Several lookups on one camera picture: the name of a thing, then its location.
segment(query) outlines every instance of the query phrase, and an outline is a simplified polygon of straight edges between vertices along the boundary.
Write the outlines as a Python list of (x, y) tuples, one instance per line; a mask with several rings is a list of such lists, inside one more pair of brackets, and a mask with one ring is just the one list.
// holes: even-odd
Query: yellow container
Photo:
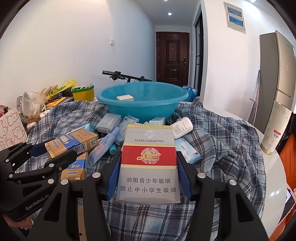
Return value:
[(74, 100), (87, 100), (93, 101), (94, 99), (94, 86), (91, 85), (87, 88), (77, 87), (71, 90)]

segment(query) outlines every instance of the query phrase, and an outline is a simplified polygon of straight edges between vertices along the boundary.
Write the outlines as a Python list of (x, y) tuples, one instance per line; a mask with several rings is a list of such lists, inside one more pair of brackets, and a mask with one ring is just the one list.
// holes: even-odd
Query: refrigerator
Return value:
[(278, 31), (260, 35), (260, 88), (254, 126), (265, 133), (274, 101), (292, 109), (296, 59), (292, 44)]

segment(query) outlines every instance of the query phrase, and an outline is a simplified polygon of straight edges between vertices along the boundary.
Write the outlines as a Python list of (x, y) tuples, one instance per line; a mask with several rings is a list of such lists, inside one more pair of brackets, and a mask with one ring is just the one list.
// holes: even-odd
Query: round table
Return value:
[[(242, 118), (236, 115), (212, 106), (204, 104), (204, 108), (220, 116), (242, 120)], [(259, 136), (259, 141), (261, 142), (264, 135), (259, 130), (256, 129), (256, 131)], [(261, 221), (268, 237), (270, 237), (283, 214), (287, 196), (287, 180), (283, 163), (276, 151), (274, 151), (272, 155), (267, 155), (262, 151), (262, 156), (266, 172), (266, 196)]]

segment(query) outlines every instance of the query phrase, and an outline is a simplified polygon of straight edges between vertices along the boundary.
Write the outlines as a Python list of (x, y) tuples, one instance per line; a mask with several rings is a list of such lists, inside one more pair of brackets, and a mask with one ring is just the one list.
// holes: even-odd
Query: blue panel window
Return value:
[(237, 18), (234, 18), (232, 16), (229, 16), (229, 22), (234, 23), (234, 24), (239, 25), (239, 26), (242, 26), (242, 27), (244, 26), (243, 21), (241, 21), (241, 20), (239, 20)]
[(231, 7), (227, 7), (227, 10), (229, 13), (232, 13), (232, 14), (242, 18), (242, 13), (240, 11), (237, 11)]

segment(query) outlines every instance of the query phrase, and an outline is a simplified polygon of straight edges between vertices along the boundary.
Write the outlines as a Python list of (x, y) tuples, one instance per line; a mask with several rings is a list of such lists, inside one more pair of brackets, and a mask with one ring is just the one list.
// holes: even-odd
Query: plaid tablecloth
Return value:
[[(59, 137), (87, 123), (96, 126), (109, 110), (100, 102), (74, 101), (54, 108), (30, 133), (28, 143), (40, 143)], [(216, 115), (203, 108), (197, 97), (191, 105), (179, 104), (166, 124), (188, 117), (194, 129), (184, 138), (201, 154), (196, 164), (213, 180), (235, 179), (261, 217), (266, 192), (266, 175), (259, 138), (254, 128), (243, 120)], [(88, 175), (99, 171), (112, 156), (105, 154)], [(47, 154), (32, 157), (19, 168), (20, 172), (42, 168)], [(103, 202), (106, 220), (113, 240), (184, 240), (194, 210), (194, 202), (182, 195), (175, 205), (123, 204), (111, 199)], [(215, 202), (211, 240), (218, 232), (219, 202)]]

